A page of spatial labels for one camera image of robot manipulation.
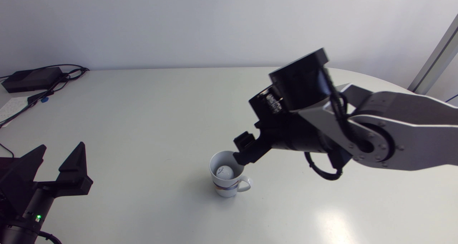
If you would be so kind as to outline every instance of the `blue stripe on mug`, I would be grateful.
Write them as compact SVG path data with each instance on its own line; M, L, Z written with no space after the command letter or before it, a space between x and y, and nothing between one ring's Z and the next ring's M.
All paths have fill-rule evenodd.
M215 184L215 188L216 188L217 190L233 190L233 189L235 189L235 188L238 187L239 182L236 181L234 184L230 185L229 187L221 187L221 186L219 186L218 184L216 184L215 182L213 182L213 184Z

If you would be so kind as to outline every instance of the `black box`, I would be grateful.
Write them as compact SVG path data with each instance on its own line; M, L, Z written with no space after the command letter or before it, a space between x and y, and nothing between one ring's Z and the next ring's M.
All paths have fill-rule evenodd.
M59 67L21 70L13 73L2 85L8 93L49 89L61 76L62 70Z

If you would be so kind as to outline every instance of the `metal frame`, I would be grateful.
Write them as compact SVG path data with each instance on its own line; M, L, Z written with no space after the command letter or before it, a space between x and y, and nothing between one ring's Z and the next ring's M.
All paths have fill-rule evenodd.
M426 94L458 53L458 14L408 90Z

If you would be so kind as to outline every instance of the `cable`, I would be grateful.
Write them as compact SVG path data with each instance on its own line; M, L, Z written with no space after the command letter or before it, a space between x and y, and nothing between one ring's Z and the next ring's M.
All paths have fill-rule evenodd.
M67 81L65 81L65 83L64 83L64 85L63 85L62 87L60 87L60 88L54 90L54 93L57 92L57 91L59 91L59 90L61 90L62 88L64 88L64 87L70 82L69 79L70 79L70 76L67 77Z
M324 74L324 79L326 81L326 85L329 88L331 94L329 95L329 100L331 101L331 107L332 110L334 111L336 120L339 124L340 130L342 130L342 133L353 143L355 143L358 148L362 151L370 149L367 143L365 143L363 140L361 140L357 135L355 130L353 129L352 125L348 122L348 116L346 109L347 107L344 108L342 103L340 102L340 98L343 96L339 92L337 92L336 88L334 87L334 84L332 83L331 77L329 76L327 69L322 68L323 74ZM343 100L345 106L347 105L347 101L344 98Z
M449 99L448 99L447 101L445 101L445 102L448 103L449 101L451 101L452 99L454 99L454 98L457 97L457 96L458 96L458 94L452 96L451 98L449 98Z
M50 240L54 244L62 244L58 238L56 238L53 234L46 233L44 231L40 231L38 236L43 237L46 240Z
M2 143L0 143L0 146L2 146L4 149L6 149L8 152L11 153L11 157L14 158L14 153L13 151L9 150L8 148L6 148L6 146L2 145Z
M318 166L315 165L309 152L304 152L304 155L306 156L306 160L309 163L309 166L322 178L327 180L337 180L342 175L342 168L337 168L337 172L335 174L330 174L319 169Z

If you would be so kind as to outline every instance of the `golf ball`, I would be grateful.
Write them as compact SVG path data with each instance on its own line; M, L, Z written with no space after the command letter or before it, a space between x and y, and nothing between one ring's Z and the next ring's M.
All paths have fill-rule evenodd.
M234 177L234 171L231 167L223 165L216 170L216 177L220 179L232 179Z

